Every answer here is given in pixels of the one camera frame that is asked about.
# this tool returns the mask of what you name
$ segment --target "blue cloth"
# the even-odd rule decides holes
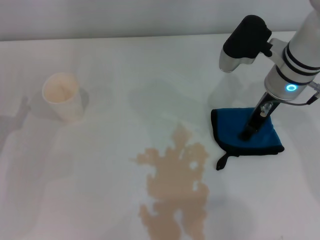
[[[239,139],[254,108],[221,108],[217,109],[217,136],[225,144],[243,149],[264,149],[281,146],[281,141],[274,129],[270,116],[261,129],[249,141]]]

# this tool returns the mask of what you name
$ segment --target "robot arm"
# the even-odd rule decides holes
[[[320,0],[310,0],[315,8],[290,42],[272,38],[271,31],[258,16],[246,16],[224,43],[219,67],[230,73],[240,64],[252,64],[261,52],[274,62],[265,77],[266,93],[255,107],[244,131],[239,136],[247,141],[280,103],[309,105],[320,97],[320,84],[313,82],[320,73]],[[303,104],[289,103],[305,88],[317,91]]]

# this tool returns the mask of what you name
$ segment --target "coffee spill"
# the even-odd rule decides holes
[[[187,145],[190,138],[190,132],[179,124],[172,135],[174,148],[168,147],[165,156],[159,156],[155,148],[147,148],[134,160],[139,165],[156,168],[154,177],[147,176],[147,192],[157,200],[153,204],[156,214],[151,214],[144,204],[139,212],[151,240],[180,239],[182,230],[175,220],[179,210],[184,232],[193,240],[205,239],[207,213],[204,208],[209,189],[202,182],[202,176],[209,155],[200,143]]]

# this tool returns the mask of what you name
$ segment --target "black rubber cover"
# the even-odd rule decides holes
[[[306,104],[310,105],[313,102],[315,102],[316,100],[318,100],[319,98],[317,98],[315,95],[313,95],[307,102]]]
[[[223,50],[234,59],[255,59],[260,52],[270,57],[272,45],[268,39],[271,33],[262,18],[248,15],[224,43]]]

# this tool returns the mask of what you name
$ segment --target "paper cup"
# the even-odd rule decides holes
[[[42,96],[64,122],[72,123],[84,116],[79,88],[74,74],[56,73],[44,83]]]

